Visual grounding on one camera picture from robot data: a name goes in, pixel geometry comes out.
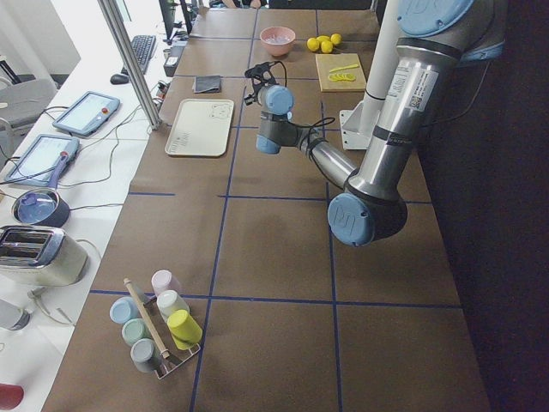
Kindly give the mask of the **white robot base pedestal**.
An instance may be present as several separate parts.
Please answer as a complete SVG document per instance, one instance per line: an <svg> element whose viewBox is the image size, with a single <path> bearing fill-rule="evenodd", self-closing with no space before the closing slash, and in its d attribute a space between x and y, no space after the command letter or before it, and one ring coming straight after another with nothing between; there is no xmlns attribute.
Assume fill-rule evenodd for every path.
<svg viewBox="0 0 549 412"><path fill-rule="evenodd" d="M352 111L340 111L341 139L346 150L368 149L380 119L399 62L396 42L402 31L397 22L398 6L397 0L386 3L363 99Z"/></svg>

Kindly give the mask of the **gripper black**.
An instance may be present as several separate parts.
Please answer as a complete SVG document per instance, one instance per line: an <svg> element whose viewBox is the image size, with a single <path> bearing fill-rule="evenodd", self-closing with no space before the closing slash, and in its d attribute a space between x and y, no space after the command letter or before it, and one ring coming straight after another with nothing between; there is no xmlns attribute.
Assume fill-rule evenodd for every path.
<svg viewBox="0 0 549 412"><path fill-rule="evenodd" d="M252 92L244 98L244 103L249 106L258 102L258 94L267 86L277 84L277 81L271 71L271 68L277 64L276 61L268 61L247 69L244 77L251 80Z"/></svg>

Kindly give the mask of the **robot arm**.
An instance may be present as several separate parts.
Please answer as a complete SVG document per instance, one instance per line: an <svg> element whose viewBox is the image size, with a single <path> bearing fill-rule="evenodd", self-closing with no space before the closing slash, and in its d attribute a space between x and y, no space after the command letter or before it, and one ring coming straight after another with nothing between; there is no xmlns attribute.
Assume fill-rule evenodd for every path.
<svg viewBox="0 0 549 412"><path fill-rule="evenodd" d="M293 94L274 79L271 63L245 72L253 84L245 101L261 107L256 148L277 154L295 147L341 189L328 207L340 242L367 245L404 227L407 206L397 186L419 129L432 120L455 68L502 53L507 8L505 1L388 2L364 99L354 112L366 143L360 165L322 138L317 125L291 121Z"/></svg>

